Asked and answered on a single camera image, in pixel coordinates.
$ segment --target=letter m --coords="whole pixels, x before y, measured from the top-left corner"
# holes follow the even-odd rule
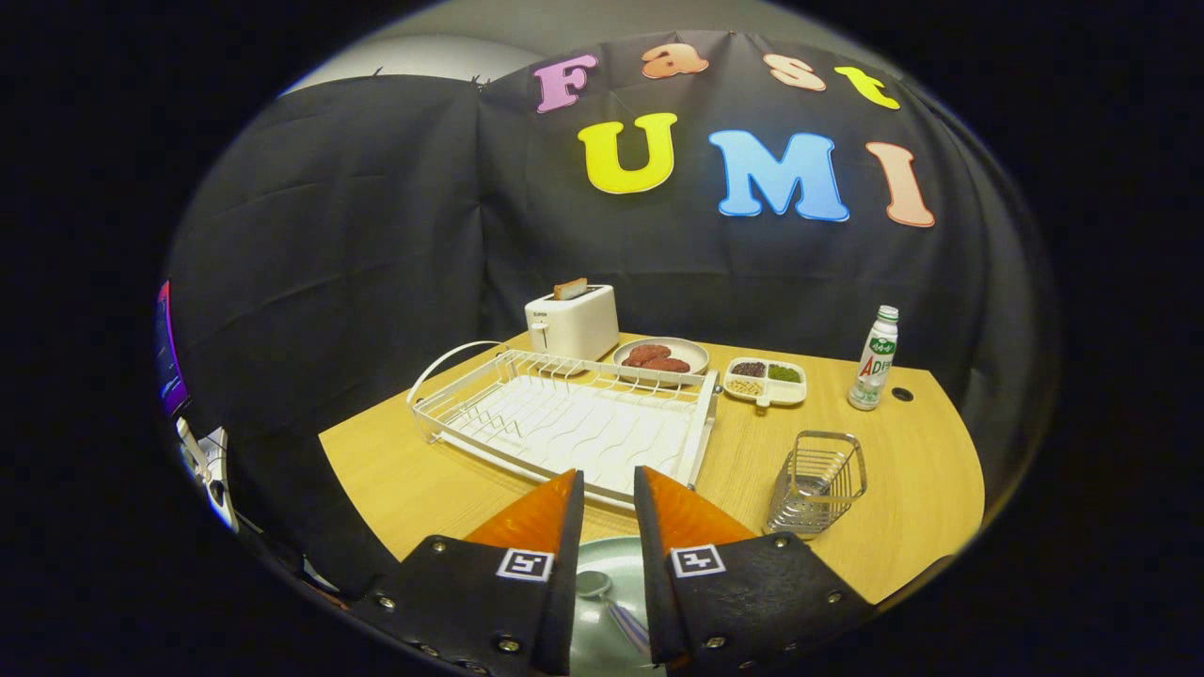
[[[840,202],[832,173],[832,148],[827,136],[796,134],[779,161],[750,133],[734,129],[712,134],[709,141],[724,153],[727,170],[727,198],[719,211],[733,217],[755,217],[761,202],[752,196],[756,182],[761,195],[778,214],[786,213],[795,184],[802,183],[798,216],[816,220],[848,220],[849,208]]]

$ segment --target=white dish rack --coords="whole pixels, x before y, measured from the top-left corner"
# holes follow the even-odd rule
[[[585,473],[586,498],[628,511],[638,465],[694,487],[715,422],[716,372],[672,373],[506,349],[415,399],[447,358],[482,345],[501,343],[460,346],[411,388],[406,402],[427,442],[442,440],[537,482],[576,467]]]

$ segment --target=toaster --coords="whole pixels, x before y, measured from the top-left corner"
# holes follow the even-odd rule
[[[526,305],[532,352],[597,361],[619,345],[614,287],[589,284],[573,299],[554,296],[548,294]]]

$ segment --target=table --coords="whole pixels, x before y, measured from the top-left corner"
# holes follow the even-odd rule
[[[619,345],[643,337],[621,334]],[[756,357],[790,361],[807,372],[808,394],[799,405],[759,411],[746,400],[719,395],[696,491],[755,534],[761,534],[773,482],[802,430],[851,432],[861,441],[866,494],[808,544],[870,604],[956,553],[978,531],[984,507],[978,453],[932,373],[892,367],[887,387],[907,388],[915,399],[904,402],[887,394],[877,410],[862,412],[845,401],[856,363],[700,345],[710,353],[709,369],[726,370],[736,357]],[[531,349],[525,332],[507,346]],[[430,377],[419,395],[435,393],[496,353],[485,349]],[[598,361],[609,359],[607,353]],[[444,442],[429,445],[406,406],[407,393],[319,435],[347,495],[399,560],[431,534],[466,536],[535,487]],[[582,542],[638,532],[635,513],[586,504]]]

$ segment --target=wire basket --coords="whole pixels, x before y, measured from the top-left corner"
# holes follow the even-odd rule
[[[804,448],[808,438],[833,440],[836,449]],[[762,531],[791,531],[814,538],[840,519],[866,493],[861,442],[846,432],[804,430],[795,437],[773,494]]]
[[[569,467],[585,495],[635,510],[632,471],[654,467],[692,485],[715,422],[718,375],[649,369],[506,349],[437,393],[414,401],[427,442],[444,441],[537,482]]]

